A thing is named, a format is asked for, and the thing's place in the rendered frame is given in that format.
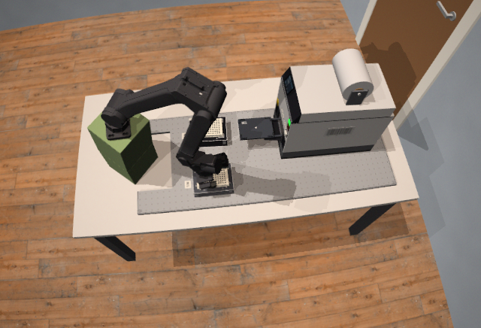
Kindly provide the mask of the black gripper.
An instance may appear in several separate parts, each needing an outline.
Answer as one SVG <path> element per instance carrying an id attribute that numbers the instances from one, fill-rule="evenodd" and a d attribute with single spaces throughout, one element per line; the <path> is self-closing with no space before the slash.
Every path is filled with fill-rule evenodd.
<path id="1" fill-rule="evenodd" d="M 201 170 L 200 170 L 201 171 Z M 205 189 L 205 188 L 216 188 L 216 187 L 211 187 L 211 186 L 216 186 L 216 181 L 213 181 L 213 176 L 210 175 L 210 176 L 203 176 L 201 175 L 199 172 L 200 171 L 197 171 L 196 173 L 196 179 L 197 179 L 197 183 L 199 185 L 199 188 L 202 190 L 202 189 Z M 208 181 L 208 182 L 207 182 Z M 211 182 L 209 182 L 211 181 Z M 204 183 L 205 182 L 205 183 Z"/>

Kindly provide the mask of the white cylinder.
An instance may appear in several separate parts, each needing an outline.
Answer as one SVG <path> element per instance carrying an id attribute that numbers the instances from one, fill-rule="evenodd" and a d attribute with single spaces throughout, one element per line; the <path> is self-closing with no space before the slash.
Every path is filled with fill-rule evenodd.
<path id="1" fill-rule="evenodd" d="M 344 99 L 348 99 L 352 90 L 368 90 L 368 97 L 374 91 L 374 85 L 362 54 L 357 49 L 345 49 L 332 59 L 332 65 Z"/>

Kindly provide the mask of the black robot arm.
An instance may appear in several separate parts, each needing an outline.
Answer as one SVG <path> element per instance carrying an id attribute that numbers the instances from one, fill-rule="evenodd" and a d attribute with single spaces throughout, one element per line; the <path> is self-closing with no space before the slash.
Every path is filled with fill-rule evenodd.
<path id="1" fill-rule="evenodd" d="M 199 151 L 199 146 L 219 115 L 227 96 L 225 89 L 223 83 L 212 81 L 190 67 L 183 68 L 179 75 L 170 80 L 135 93 L 130 89 L 116 89 L 101 114 L 106 126 L 107 140 L 131 138 L 130 118 L 136 114 L 184 104 L 194 112 L 194 118 L 176 158 L 193 171 L 201 170 L 199 173 L 205 177 L 218 175 L 221 169 L 226 169 L 229 165 L 227 155 L 218 153 L 211 156 Z"/>

